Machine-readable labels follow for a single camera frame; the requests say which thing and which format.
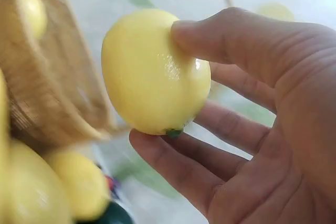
finger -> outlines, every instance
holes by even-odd
[[[274,89],[258,81],[236,65],[210,62],[212,79],[269,111],[276,113]]]
[[[179,153],[197,161],[223,181],[235,176],[247,162],[245,158],[223,151],[185,133],[178,138],[165,136],[163,139]]]
[[[207,101],[195,122],[221,140],[255,155],[270,129],[237,113]]]
[[[130,142],[139,155],[206,216],[223,181],[196,161],[174,150],[159,136],[132,130]]]
[[[321,25],[282,22],[232,7],[200,22],[176,22],[172,36],[185,51],[234,63],[274,88],[304,58],[335,47],[336,33]]]

red object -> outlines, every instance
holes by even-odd
[[[108,182],[108,184],[109,184],[109,188],[110,188],[110,190],[112,191],[112,190],[113,190],[113,187],[114,187],[113,179],[112,179],[111,177],[109,177],[109,176],[105,176],[105,177],[106,177],[107,182]]]

artificial lemon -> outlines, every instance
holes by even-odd
[[[34,37],[40,39],[47,29],[47,11],[42,0],[23,0],[23,11]]]
[[[108,182],[88,158],[74,152],[54,152],[46,161],[60,177],[76,220],[98,219],[110,201]]]
[[[10,152],[9,223],[72,223],[61,181],[50,166],[27,145],[18,141],[13,143]]]
[[[0,70],[0,223],[6,223],[8,201],[9,113],[7,86]]]
[[[147,134],[180,132],[209,93],[209,63],[175,45],[170,30],[176,20],[162,10],[140,10],[118,20],[103,42],[110,100],[126,122]]]

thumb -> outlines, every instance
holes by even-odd
[[[235,7],[200,22],[178,21],[172,36],[196,57],[236,64],[271,87],[303,58],[336,46],[332,29],[282,22]]]

dark green object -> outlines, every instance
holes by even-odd
[[[177,138],[183,130],[167,130],[166,135],[171,138]]]
[[[105,213],[95,221],[77,224],[135,224],[130,215],[118,203],[111,202]]]

